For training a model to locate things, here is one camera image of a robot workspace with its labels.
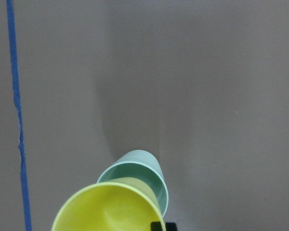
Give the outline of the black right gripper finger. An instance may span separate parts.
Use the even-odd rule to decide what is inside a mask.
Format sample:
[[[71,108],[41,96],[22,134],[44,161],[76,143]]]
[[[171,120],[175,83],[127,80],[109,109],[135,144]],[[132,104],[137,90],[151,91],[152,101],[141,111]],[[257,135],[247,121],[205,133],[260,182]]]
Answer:
[[[150,229],[151,231],[177,231],[177,225],[174,222],[152,222]]]

